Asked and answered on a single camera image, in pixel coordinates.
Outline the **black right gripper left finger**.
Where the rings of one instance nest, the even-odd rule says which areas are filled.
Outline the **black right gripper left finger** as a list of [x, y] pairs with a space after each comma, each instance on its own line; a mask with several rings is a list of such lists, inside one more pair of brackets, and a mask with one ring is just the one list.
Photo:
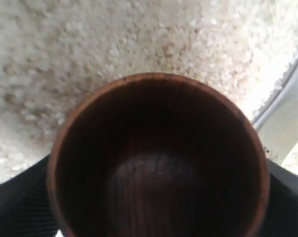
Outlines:
[[56, 236], [46, 188], [48, 158], [0, 184], [0, 237]]

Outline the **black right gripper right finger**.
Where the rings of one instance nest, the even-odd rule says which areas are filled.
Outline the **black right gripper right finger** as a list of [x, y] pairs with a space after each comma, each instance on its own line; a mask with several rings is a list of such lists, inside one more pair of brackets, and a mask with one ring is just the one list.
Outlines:
[[298, 237], [298, 176], [268, 160], [270, 197], [259, 237]]

